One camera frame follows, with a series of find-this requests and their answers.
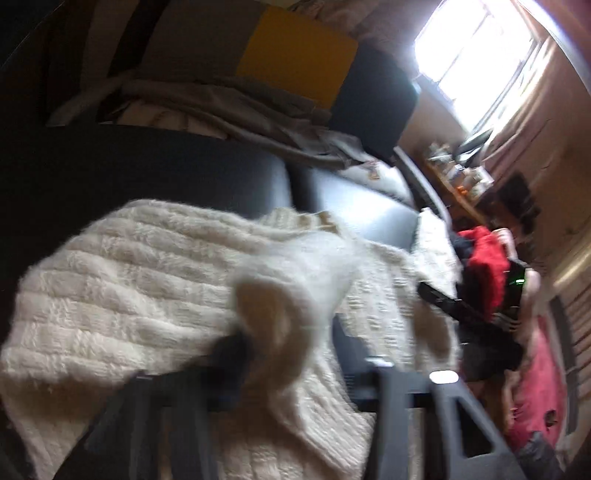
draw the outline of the red cloth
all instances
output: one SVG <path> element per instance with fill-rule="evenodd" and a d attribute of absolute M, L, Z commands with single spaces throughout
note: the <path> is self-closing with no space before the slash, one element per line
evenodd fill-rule
<path fill-rule="evenodd" d="M 538 317 L 538 322 L 540 335 L 532 364 L 521 374 L 521 382 L 513 398 L 515 423 L 506 434 L 507 443 L 514 452 L 525 446 L 532 432 L 541 432 L 548 443 L 555 447 L 564 422 L 566 388 L 544 330 L 545 319 Z M 546 427 L 544 417 L 550 410 L 556 411 L 558 423 Z"/>
<path fill-rule="evenodd" d="M 466 268 L 472 269 L 480 280 L 484 315 L 489 320 L 501 306 L 505 295 L 506 272 L 509 271 L 505 248 L 496 235 L 484 226 L 459 232 L 458 235 L 474 240 L 474 253 Z"/>

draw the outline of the yellow fabric panel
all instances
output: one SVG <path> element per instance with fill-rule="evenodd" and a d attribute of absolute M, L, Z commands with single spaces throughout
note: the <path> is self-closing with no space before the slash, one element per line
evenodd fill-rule
<path fill-rule="evenodd" d="M 269 6 L 248 41 L 236 75 L 316 100 L 329 109 L 357 45 L 320 22 Z"/>

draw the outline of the pink garment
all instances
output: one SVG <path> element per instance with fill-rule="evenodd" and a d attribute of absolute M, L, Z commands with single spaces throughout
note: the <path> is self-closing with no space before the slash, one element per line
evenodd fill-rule
<path fill-rule="evenodd" d="M 546 320 L 538 317 L 539 328 L 530 367 L 521 374 L 521 382 L 514 395 L 515 424 L 506 434 L 511 449 L 516 452 L 529 441 L 532 432 L 541 432 L 552 447 L 556 445 L 562 424 L 566 388 L 560 368 L 554 360 L 546 332 Z M 557 423 L 546 427 L 545 415 L 556 411 Z"/>

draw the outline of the window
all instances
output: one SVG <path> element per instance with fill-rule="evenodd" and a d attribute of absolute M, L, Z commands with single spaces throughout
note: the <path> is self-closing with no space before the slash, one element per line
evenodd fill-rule
<path fill-rule="evenodd" d="M 417 37 L 423 78 L 474 131 L 515 82 L 537 46 L 510 0 L 444 0 Z"/>

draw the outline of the cream knit sweater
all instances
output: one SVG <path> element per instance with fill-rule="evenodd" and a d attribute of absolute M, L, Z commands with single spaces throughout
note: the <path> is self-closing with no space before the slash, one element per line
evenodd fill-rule
<path fill-rule="evenodd" d="M 349 257 L 346 268 L 335 267 L 340 276 L 353 274 L 350 258 L 355 257 L 358 271 L 338 308 L 351 334 L 401 369 L 456 366 L 451 320 L 421 302 L 415 291 L 418 281 L 427 280 L 455 295 L 456 260 L 444 224 L 430 210 L 420 214 L 409 254 L 360 239 L 327 213 L 278 209 L 251 222 L 230 213 L 139 200 L 90 225 L 21 281 L 1 356 L 2 400 L 39 480 L 52 478 L 105 398 L 133 372 L 177 369 L 207 353 L 214 339 L 239 323 L 240 297 L 232 286 L 240 284 L 241 265 L 256 273 L 268 265 L 257 262 L 258 255 L 286 242 L 306 243 L 311 231 L 340 236 Z M 337 265 L 339 254 L 320 258 L 326 246 L 315 239 L 310 255 L 316 260 L 302 260 L 310 268 L 300 268 L 301 278 L 294 282 L 306 284 L 311 271 L 314 288 L 307 291 L 310 304 L 318 307 L 311 311 L 326 315 L 322 305 L 336 297 L 333 293 L 326 303 L 331 279 L 319 280 L 322 269 L 313 265 Z M 265 274 L 286 278 L 283 284 L 289 285 L 289 269 L 281 265 Z M 243 285 L 256 278 L 245 280 L 242 272 Z M 222 479 L 360 477 L 372 417 L 349 405 L 330 342 L 316 342 L 308 355 L 287 386 L 268 390 L 252 381 L 235 411 L 216 416 Z M 411 448 L 416 475 L 420 448 L 417 442 Z"/>

